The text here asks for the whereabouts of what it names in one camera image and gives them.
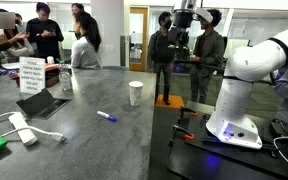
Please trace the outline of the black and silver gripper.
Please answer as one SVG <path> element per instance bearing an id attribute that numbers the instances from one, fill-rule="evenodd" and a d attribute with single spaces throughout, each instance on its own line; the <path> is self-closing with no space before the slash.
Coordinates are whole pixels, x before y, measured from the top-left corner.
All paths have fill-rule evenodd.
<path id="1" fill-rule="evenodd" d="M 177 49 L 186 46 L 189 41 L 189 34 L 187 29 L 191 27 L 193 21 L 193 7 L 172 7 L 174 14 L 174 21 L 169 31 L 168 41 L 169 47 Z"/>

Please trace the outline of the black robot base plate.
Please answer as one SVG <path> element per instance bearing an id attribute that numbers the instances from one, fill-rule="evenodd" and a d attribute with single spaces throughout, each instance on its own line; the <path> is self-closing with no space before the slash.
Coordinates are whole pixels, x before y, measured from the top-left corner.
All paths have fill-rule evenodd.
<path id="1" fill-rule="evenodd" d="M 288 140 L 276 141 L 270 134 L 270 123 L 254 116 L 263 146 L 250 149 L 220 142 L 206 129 L 213 110 L 211 106 L 188 103 L 198 116 L 184 114 L 183 127 L 195 135 L 193 140 L 176 138 L 168 156 L 168 169 L 188 180 L 288 180 Z"/>

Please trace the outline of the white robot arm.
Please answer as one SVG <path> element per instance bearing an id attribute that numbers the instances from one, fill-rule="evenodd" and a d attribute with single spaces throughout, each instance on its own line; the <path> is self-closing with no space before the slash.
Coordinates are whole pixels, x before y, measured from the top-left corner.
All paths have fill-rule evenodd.
<path id="1" fill-rule="evenodd" d="M 223 59 L 225 42 L 215 30 L 221 21 L 217 9 L 203 9 L 192 4 L 174 6 L 175 22 L 171 30 L 186 30 L 196 20 L 204 33 L 196 39 L 192 55 L 184 60 L 191 66 L 191 100 L 206 101 L 208 83 L 220 65 L 225 66 L 216 106 L 206 122 L 207 130 L 221 142 L 259 149 L 258 129 L 246 114 L 252 85 L 269 73 L 288 65 L 288 30 L 253 46 L 240 47 Z"/>

